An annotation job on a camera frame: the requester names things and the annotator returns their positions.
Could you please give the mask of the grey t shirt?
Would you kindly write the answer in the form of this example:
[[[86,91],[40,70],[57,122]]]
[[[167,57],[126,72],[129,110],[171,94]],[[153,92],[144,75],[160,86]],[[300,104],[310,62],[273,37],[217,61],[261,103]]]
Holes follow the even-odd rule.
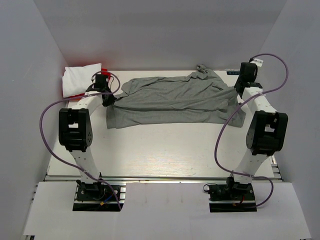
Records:
[[[172,123],[228,123],[241,128],[246,113],[238,94],[212,69],[199,64],[187,76],[133,78],[106,110],[108,129]]]

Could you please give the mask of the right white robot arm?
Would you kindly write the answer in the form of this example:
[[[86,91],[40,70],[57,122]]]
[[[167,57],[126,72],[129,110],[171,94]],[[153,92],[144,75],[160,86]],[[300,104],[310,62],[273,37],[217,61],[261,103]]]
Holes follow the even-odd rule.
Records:
[[[243,195],[242,184],[252,183],[263,162],[283,148],[288,125],[288,115],[272,107],[262,85],[255,82],[257,75],[255,63],[241,63],[235,90],[250,109],[252,120],[245,138],[247,150],[233,175],[235,181],[225,187],[226,195],[233,200]]]

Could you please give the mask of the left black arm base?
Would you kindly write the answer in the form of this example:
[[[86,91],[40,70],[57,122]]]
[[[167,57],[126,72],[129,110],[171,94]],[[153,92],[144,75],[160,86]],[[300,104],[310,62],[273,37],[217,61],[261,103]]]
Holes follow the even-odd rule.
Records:
[[[120,212],[125,201],[124,186],[77,180],[72,210],[74,212]]]

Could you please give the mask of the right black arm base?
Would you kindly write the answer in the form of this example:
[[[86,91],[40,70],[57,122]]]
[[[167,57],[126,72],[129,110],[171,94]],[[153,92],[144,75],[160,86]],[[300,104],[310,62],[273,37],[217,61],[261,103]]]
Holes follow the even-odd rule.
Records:
[[[256,198],[251,184],[248,189],[230,188],[227,184],[207,183],[203,191],[209,195],[210,213],[256,212]]]

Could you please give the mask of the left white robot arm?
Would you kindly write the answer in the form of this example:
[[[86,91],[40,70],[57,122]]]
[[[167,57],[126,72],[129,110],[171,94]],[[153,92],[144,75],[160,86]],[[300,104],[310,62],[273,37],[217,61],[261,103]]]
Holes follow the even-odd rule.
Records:
[[[93,143],[91,114],[99,107],[115,103],[116,97],[109,87],[111,73],[99,71],[91,78],[92,84],[84,96],[71,108],[59,111],[59,143],[71,154],[79,168],[80,184],[91,184],[88,193],[99,200],[105,196],[106,187],[98,182],[101,177],[90,149]]]

